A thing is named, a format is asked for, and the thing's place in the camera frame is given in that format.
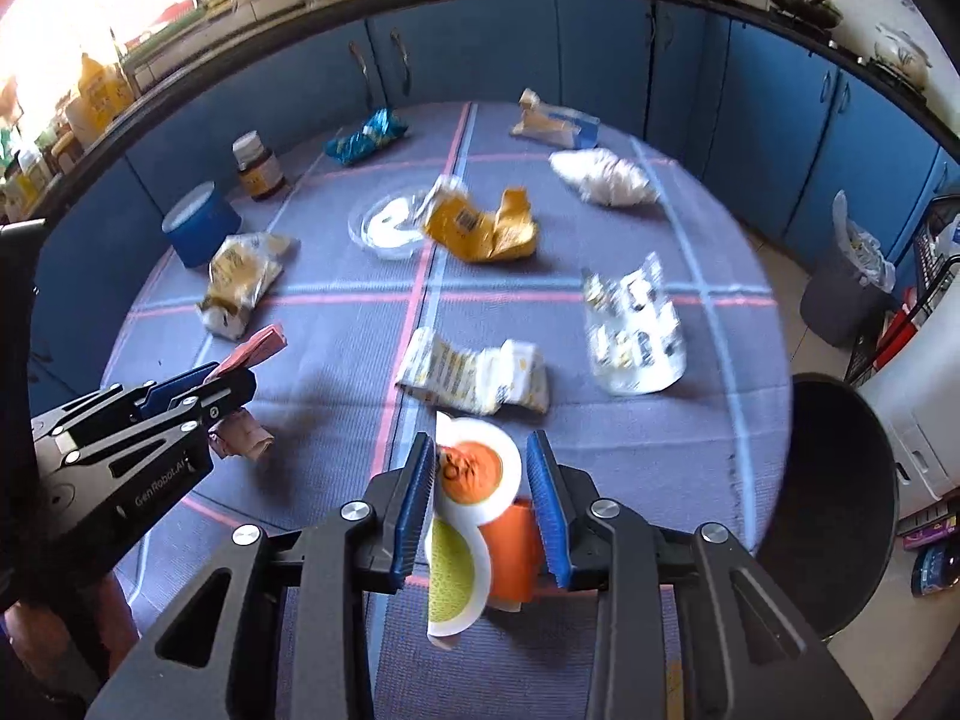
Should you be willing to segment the person's left hand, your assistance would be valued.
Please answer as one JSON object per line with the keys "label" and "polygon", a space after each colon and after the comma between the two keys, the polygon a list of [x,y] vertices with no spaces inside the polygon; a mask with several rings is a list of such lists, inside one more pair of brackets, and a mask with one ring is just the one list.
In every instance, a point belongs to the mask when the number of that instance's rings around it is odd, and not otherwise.
{"label": "person's left hand", "polygon": [[[107,674],[112,674],[140,639],[116,574],[101,578],[86,592],[85,601],[93,611],[99,642],[109,655]],[[39,683],[54,691],[78,692],[93,686],[93,674],[76,658],[64,621],[53,611],[18,601],[3,619],[14,653]]]}

